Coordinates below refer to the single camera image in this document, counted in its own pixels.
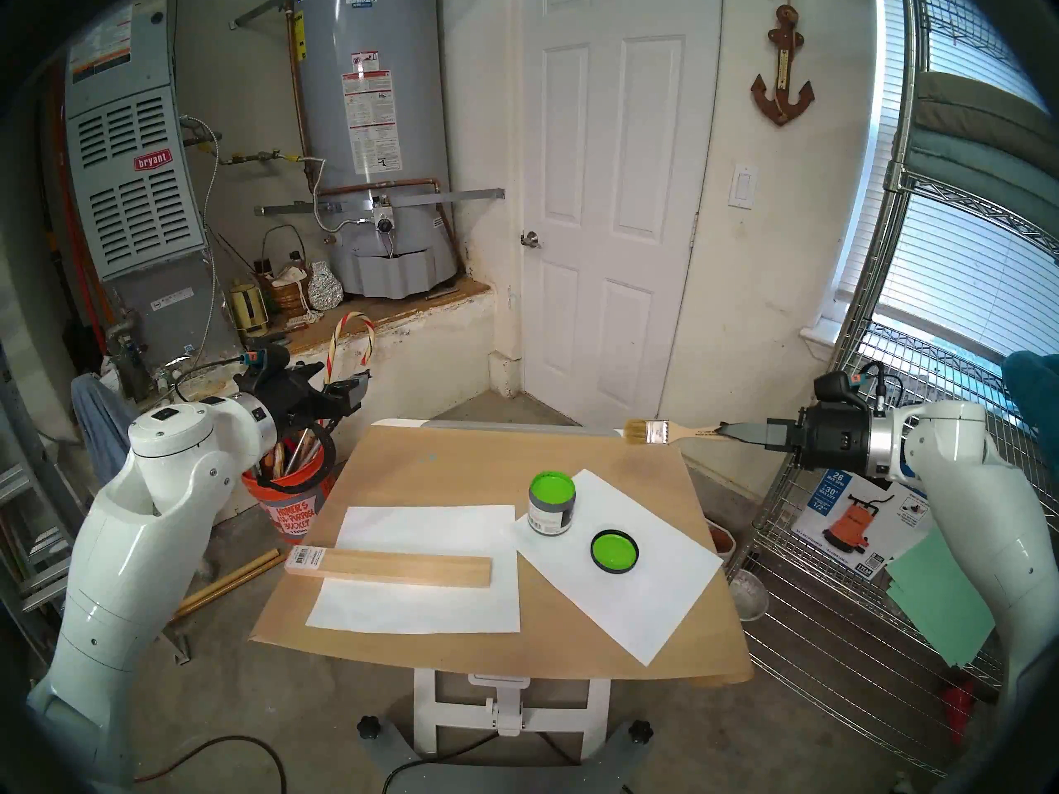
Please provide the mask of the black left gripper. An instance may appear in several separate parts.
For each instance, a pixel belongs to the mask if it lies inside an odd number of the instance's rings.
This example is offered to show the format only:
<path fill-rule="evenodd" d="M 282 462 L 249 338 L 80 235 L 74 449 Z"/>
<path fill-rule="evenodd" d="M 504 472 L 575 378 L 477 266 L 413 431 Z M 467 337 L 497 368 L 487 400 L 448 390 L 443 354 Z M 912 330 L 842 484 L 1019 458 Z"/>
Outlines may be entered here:
<path fill-rule="evenodd" d="M 310 380 L 325 364 L 298 364 L 263 378 L 263 405 L 274 427 L 306 428 L 313 421 L 339 421 L 344 412 L 357 412 L 371 381 L 371 369 L 331 382 L 331 394 L 315 389 Z"/>

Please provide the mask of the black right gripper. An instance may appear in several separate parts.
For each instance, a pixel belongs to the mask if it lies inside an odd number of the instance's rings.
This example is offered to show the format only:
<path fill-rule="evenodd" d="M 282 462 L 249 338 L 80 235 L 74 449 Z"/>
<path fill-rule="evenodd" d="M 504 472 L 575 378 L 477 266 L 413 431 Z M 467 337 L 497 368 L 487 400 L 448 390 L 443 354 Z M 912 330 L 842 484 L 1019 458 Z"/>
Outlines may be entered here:
<path fill-rule="evenodd" d="M 815 403 L 800 411 L 800 425 L 723 421 L 718 435 L 774 452 L 800 449 L 798 466 L 805 470 L 836 469 L 866 475 L 872 418 L 868 407 Z"/>

